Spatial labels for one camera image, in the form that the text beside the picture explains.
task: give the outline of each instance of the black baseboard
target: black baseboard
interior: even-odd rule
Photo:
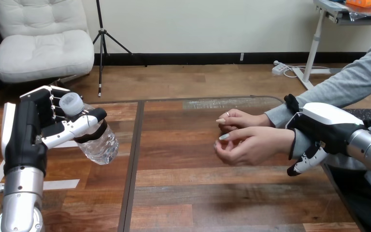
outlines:
[[[272,64],[274,60],[282,63],[306,63],[308,52],[262,52],[244,53],[137,53],[133,55],[112,53],[104,65],[207,65],[207,64]],[[315,63],[352,63],[360,59],[364,52],[318,52]],[[95,54],[94,65],[100,64],[100,54]]]

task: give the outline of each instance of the bottle cap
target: bottle cap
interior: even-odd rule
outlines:
[[[85,104],[77,93],[67,93],[59,101],[59,105],[68,116],[75,116],[83,111]]]

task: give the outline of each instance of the white cushion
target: white cushion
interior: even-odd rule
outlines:
[[[0,79],[6,83],[86,74],[93,62],[93,43],[82,30],[12,35],[0,44]]]
[[[87,31],[80,0],[0,0],[0,34],[49,35],[68,30]]]

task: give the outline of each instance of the robotic arm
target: robotic arm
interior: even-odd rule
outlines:
[[[360,161],[370,170],[365,177],[371,184],[371,130],[362,120],[329,104],[308,103],[302,113],[294,115],[286,128],[296,128],[314,141],[288,168],[289,176],[319,165],[330,154],[341,153]]]
[[[95,109],[67,120],[58,106],[70,91],[43,86],[20,97],[19,104],[6,103],[1,131],[5,160],[0,231],[43,232],[43,178],[46,175],[46,152],[83,134],[106,117]]]

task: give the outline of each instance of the wooden table surface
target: wooden table surface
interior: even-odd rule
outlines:
[[[214,154],[218,116],[230,108],[259,115],[280,104],[261,97],[145,102],[130,231],[359,231],[321,167],[289,177],[294,161],[286,155],[229,167]]]
[[[97,105],[118,137],[118,157],[97,165],[77,147],[48,152],[45,181],[79,183],[44,191],[46,231],[358,232],[321,167],[288,177],[294,161],[283,154],[255,167],[229,167],[214,154],[219,115],[280,104],[255,97]]]

